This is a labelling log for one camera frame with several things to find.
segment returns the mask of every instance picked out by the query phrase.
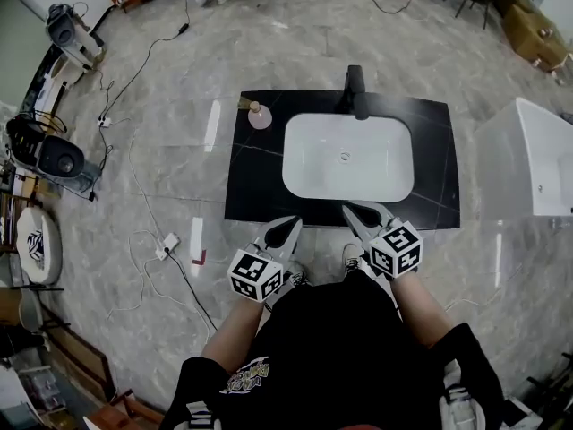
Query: black faucet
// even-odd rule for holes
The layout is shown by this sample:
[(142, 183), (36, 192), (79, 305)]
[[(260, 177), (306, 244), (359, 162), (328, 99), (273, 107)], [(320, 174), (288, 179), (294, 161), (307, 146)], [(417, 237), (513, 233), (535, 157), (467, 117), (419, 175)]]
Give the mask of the black faucet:
[(364, 87), (364, 76), (360, 65), (348, 66), (342, 99), (338, 102), (336, 112), (353, 113), (356, 119), (361, 121), (370, 117), (366, 100), (366, 88)]

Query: white cube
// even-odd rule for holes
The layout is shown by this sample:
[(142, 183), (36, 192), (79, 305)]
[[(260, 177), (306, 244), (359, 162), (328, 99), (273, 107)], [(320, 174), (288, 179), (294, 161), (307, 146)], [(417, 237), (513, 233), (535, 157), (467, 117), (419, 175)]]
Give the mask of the white cube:
[(227, 276), (235, 293), (260, 303), (285, 283), (282, 264), (244, 250), (235, 254)]
[(423, 240), (409, 221), (370, 241), (371, 266), (392, 278), (411, 271), (422, 261)]

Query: gray marble floor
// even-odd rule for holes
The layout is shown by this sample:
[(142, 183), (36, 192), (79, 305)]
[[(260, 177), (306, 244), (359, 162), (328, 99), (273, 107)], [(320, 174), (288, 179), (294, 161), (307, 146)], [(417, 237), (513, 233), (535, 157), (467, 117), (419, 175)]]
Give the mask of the gray marble floor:
[[(395, 9), (406, 0), (378, 0)], [(498, 372), (504, 390), (519, 396), (527, 375), (543, 377), (571, 350), (573, 226), (568, 219), (479, 220), (474, 130), (516, 96), (552, 111), (571, 104), (571, 89), (514, 55), (483, 8), (454, 14), (459, 0), (413, 0), (402, 13), (380, 13), (369, 0), (229, 0), (200, 8), (190, 0), (191, 28), (158, 43), (138, 79), (109, 114), (105, 131), (114, 149), (98, 183), (98, 201), (64, 193), (52, 202), (64, 243), (61, 285), (49, 304), (113, 365), (120, 388), (168, 406), (181, 363), (201, 349), (206, 330), (190, 308), (155, 295), (130, 261), (128, 237), (154, 231), (131, 171), (132, 162), (162, 234), (176, 232), (177, 249), (199, 298), (216, 323), (235, 300), (225, 271), (235, 249), (256, 225), (223, 218), (235, 103), (240, 90), (338, 89), (349, 64), (363, 66), (372, 92), (447, 102), (458, 154), (462, 227), (424, 232), (421, 274), (449, 312), (471, 324)], [(153, 0), (125, 14), (113, 12), (99, 33), (107, 43), (101, 65), (114, 97), (137, 71), (150, 43), (168, 38), (186, 22), (184, 0)], [(207, 118), (214, 99), (222, 118), (215, 147), (205, 151)], [(87, 157), (103, 155), (96, 120), (105, 104), (98, 76), (86, 75), (58, 114), (71, 140)], [(193, 276), (189, 241), (201, 217), (207, 262)], [(339, 279), (340, 255), (353, 237), (347, 229), (306, 228), (297, 258), (316, 283)], [(141, 269), (154, 256), (146, 233), (132, 237)], [(159, 292), (192, 305), (175, 264), (147, 266)]]

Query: bottle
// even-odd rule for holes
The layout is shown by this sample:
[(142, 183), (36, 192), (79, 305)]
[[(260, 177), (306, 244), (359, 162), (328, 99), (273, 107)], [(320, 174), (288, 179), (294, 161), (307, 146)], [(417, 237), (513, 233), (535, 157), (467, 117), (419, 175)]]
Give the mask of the bottle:
[(249, 104), (249, 114), (247, 117), (249, 118), (251, 126), (255, 129), (266, 129), (272, 122), (270, 110), (256, 101)]

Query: person's foot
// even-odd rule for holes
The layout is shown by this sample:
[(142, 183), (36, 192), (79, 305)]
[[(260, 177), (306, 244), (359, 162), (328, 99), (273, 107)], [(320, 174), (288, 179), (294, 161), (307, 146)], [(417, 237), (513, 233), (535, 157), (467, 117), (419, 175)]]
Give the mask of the person's foot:
[(306, 270), (304, 269), (301, 263), (292, 262), (292, 264), (288, 268), (288, 272), (290, 272), (290, 277), (288, 278), (288, 280), (290, 281), (293, 287), (301, 287), (302, 285), (308, 285), (308, 286), (312, 285), (312, 283), (306, 277)]
[(342, 265), (344, 266), (344, 275), (350, 271), (360, 269), (360, 249), (354, 244), (346, 244), (342, 251)]

